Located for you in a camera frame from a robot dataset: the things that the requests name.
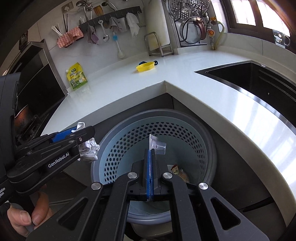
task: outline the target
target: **yellow bowl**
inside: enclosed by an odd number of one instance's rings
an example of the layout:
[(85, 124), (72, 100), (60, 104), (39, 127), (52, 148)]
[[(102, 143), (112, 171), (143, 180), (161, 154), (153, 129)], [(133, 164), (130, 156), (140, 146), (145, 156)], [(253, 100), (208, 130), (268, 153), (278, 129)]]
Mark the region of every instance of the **yellow bowl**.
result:
[(148, 62), (144, 64), (140, 64), (136, 67), (139, 72), (147, 71), (154, 68), (154, 62)]

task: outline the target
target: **human hand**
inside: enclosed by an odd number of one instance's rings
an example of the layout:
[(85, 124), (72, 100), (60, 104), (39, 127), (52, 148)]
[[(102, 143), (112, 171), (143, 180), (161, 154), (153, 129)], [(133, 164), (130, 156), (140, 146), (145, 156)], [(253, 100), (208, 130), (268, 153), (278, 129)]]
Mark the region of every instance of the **human hand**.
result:
[(38, 195), (39, 199), (32, 213), (32, 217), (30, 217), (28, 212), (13, 208), (12, 206), (10, 206), (7, 211), (7, 216), (12, 227), (24, 237), (29, 235), (26, 226), (31, 225), (33, 222), (35, 225), (34, 229), (36, 229), (53, 215), (52, 210), (49, 208), (48, 196), (40, 191), (38, 192)]

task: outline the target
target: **yellow pouch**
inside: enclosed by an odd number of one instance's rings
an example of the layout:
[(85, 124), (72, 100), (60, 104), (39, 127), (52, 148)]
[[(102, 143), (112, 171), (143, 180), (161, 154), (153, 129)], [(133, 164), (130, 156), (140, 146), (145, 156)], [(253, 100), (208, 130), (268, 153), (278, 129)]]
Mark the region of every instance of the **yellow pouch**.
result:
[(74, 64), (67, 72), (67, 78), (73, 90), (87, 83), (87, 79), (83, 73), (82, 67), (79, 63)]

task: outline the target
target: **white crumpled tissue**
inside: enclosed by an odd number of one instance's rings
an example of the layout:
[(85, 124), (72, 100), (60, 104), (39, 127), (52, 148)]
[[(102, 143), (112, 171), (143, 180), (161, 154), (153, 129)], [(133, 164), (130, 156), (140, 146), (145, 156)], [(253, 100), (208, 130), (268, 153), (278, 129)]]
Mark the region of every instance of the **white crumpled tissue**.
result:
[(136, 37), (138, 35), (139, 29), (140, 29), (140, 27), (137, 24), (137, 23), (139, 23), (139, 20), (138, 20), (137, 16), (135, 16), (134, 14), (129, 12), (126, 15), (126, 20), (128, 22), (128, 26), (131, 29), (131, 36), (133, 38)]
[[(77, 129), (72, 130), (72, 132), (79, 131), (81, 129), (85, 128), (84, 122), (78, 122)], [(94, 138), (89, 139), (86, 142), (81, 143), (78, 145), (79, 153), (81, 158), (78, 160), (83, 161), (95, 161), (98, 159), (98, 151), (100, 149), (100, 145), (98, 145)]]

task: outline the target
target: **black sink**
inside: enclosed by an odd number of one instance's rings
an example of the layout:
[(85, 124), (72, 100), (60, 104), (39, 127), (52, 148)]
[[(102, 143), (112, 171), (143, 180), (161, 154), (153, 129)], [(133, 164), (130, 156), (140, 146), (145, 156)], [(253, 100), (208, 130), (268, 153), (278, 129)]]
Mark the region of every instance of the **black sink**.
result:
[(196, 73), (220, 81), (253, 98), (296, 134), (296, 84), (281, 74), (253, 61), (221, 65)]

